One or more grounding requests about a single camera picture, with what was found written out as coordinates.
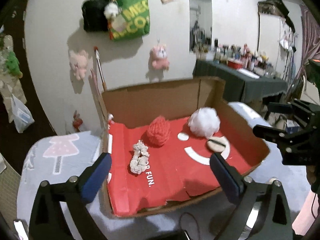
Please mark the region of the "red foam net sleeve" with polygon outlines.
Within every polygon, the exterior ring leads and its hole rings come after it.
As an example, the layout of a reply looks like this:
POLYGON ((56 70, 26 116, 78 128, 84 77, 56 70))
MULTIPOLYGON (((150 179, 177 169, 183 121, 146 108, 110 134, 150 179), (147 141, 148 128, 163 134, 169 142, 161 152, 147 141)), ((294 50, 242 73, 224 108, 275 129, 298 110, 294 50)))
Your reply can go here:
POLYGON ((148 140, 156 146, 163 146, 170 138, 170 122, 163 116, 155 118, 146 130, 148 140))

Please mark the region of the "beige powder puff black band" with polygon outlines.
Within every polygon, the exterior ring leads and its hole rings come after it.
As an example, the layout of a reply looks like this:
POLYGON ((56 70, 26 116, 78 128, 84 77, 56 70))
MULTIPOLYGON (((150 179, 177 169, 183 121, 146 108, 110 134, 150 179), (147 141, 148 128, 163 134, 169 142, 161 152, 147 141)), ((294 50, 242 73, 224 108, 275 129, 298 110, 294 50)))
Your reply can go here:
POLYGON ((207 140, 207 147, 216 153, 222 153, 227 146, 227 142, 223 137, 210 137, 207 140))

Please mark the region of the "green tote bag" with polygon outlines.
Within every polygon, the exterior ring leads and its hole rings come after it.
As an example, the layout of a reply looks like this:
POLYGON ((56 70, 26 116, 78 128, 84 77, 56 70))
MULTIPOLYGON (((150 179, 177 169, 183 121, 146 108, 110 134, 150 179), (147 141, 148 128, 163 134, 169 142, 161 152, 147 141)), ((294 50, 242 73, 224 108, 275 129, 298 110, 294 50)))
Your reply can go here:
POLYGON ((108 20, 108 33, 113 41, 132 40, 150 32, 149 0, 111 0, 120 13, 108 20))

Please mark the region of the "pink plush toy right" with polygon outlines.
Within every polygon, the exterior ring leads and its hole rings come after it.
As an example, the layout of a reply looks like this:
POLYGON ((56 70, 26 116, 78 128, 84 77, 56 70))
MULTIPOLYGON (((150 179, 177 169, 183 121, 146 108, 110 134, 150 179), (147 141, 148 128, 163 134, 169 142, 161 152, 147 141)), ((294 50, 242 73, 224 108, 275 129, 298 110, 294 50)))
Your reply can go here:
POLYGON ((154 46, 151 51, 151 66, 155 70, 169 70, 170 62, 166 45, 154 46))

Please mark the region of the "wall mirror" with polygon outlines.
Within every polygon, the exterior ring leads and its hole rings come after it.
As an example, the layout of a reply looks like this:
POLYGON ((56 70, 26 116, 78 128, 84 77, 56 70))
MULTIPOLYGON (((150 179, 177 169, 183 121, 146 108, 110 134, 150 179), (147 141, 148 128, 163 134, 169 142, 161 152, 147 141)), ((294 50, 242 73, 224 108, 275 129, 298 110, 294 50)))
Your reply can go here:
POLYGON ((212 45, 212 0, 189 0, 189 51, 208 51, 212 45))

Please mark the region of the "pink curtain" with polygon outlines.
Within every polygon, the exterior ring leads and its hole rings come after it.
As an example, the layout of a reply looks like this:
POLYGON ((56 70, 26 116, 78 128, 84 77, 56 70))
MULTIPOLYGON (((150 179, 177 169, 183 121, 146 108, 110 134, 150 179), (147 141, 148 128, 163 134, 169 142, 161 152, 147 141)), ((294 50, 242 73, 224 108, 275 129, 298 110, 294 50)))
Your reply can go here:
POLYGON ((302 60, 298 73, 294 80, 290 83, 290 88, 286 94, 285 101, 289 102, 294 98, 299 99, 302 94, 302 87, 299 84, 303 78, 308 79, 311 76, 311 81, 319 89, 319 67, 316 70, 311 70, 310 60, 316 60, 319 63, 319 24, 312 15, 306 5, 300 5, 302 19, 302 60))

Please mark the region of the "white plush on bag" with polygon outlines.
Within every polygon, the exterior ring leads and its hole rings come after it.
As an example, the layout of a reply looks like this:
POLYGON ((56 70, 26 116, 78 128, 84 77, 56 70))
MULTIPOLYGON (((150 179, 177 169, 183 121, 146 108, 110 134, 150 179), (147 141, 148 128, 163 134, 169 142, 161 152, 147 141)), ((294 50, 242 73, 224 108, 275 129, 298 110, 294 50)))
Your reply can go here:
POLYGON ((104 9, 104 15, 107 20, 112 20, 116 18, 117 15, 119 15, 119 13, 120 13, 119 7, 115 2, 108 3, 108 5, 104 9))

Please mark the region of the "dark green covered table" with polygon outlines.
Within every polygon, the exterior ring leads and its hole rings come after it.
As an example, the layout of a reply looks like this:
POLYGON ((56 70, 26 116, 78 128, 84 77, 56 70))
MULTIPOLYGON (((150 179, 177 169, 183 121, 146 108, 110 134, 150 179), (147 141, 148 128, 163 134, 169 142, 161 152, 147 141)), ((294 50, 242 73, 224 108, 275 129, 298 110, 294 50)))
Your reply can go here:
POLYGON ((223 99, 228 102, 250 103, 287 91, 287 83, 282 79, 264 76, 254 79, 225 64, 197 60, 193 77, 203 76, 218 77, 225 81, 223 99))

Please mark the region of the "white mesh bath pouf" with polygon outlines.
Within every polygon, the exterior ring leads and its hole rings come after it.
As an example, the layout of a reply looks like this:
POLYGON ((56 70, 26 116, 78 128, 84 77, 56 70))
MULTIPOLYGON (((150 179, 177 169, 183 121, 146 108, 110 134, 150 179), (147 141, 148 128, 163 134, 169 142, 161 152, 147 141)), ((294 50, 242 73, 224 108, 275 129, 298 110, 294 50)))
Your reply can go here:
POLYGON ((188 119, 188 127, 197 137, 210 138, 220 130, 220 118, 211 107, 196 110, 188 119))

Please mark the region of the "black hanging bag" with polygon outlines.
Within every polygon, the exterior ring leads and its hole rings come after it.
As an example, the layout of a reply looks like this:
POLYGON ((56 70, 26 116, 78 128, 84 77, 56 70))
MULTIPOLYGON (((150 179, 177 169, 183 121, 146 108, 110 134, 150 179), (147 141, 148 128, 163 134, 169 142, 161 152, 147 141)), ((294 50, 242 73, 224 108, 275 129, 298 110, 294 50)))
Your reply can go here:
POLYGON ((110 0, 86 0, 82 4, 84 31, 108 32, 108 20, 104 14, 110 0))

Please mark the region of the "white wardrobe cabinet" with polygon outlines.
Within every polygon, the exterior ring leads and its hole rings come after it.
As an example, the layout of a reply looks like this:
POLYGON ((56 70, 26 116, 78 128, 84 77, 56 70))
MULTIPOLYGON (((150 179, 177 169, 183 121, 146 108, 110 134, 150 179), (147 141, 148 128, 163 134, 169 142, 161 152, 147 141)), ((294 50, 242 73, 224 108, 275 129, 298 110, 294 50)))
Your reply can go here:
POLYGON ((267 58, 267 68, 272 74, 283 80, 292 73, 295 36, 285 22, 285 18, 270 15, 259 15, 258 52, 267 58))

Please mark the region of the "green plush toy on door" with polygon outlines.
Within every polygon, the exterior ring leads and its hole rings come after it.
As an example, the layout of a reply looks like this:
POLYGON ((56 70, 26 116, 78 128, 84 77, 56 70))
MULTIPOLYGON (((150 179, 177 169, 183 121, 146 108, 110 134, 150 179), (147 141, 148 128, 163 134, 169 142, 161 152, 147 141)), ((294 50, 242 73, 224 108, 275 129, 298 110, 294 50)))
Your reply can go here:
POLYGON ((23 77, 23 73, 20 71, 19 68, 20 63, 18 61, 18 58, 16 57, 16 54, 13 51, 9 52, 5 65, 12 76, 16 76, 19 79, 23 77))

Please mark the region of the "white plastic bag on door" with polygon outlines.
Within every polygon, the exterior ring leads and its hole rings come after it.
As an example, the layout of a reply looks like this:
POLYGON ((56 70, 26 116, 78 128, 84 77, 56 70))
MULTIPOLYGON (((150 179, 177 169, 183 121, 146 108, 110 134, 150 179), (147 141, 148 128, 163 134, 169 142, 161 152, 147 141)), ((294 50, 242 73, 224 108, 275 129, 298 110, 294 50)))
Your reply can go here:
POLYGON ((18 133, 23 133, 31 124, 35 122, 33 116, 26 105, 13 94, 11 95, 11 107, 13 121, 18 133))

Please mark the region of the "cream knitted scrunchie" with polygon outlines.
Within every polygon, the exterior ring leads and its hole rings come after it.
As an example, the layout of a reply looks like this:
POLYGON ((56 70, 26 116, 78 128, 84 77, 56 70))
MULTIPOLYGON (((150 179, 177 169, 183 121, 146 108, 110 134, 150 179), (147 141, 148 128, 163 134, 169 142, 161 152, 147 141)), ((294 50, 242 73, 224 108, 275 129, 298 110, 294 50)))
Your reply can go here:
POLYGON ((148 146, 143 141, 139 140, 133 145, 133 156, 130 161, 130 171, 132 174, 141 174, 149 167, 148 146))

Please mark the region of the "pink plush toy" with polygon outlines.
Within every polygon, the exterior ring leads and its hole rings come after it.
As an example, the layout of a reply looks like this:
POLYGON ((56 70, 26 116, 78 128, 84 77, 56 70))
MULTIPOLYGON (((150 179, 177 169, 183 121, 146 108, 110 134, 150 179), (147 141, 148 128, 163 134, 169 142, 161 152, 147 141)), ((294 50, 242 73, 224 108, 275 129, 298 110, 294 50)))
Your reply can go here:
POLYGON ((155 70, 169 70, 170 62, 166 45, 154 46, 151 51, 151 66, 155 70))
POLYGON ((86 76, 88 66, 88 53, 81 50, 78 53, 71 51, 69 54, 69 64, 77 80, 83 80, 86 76))

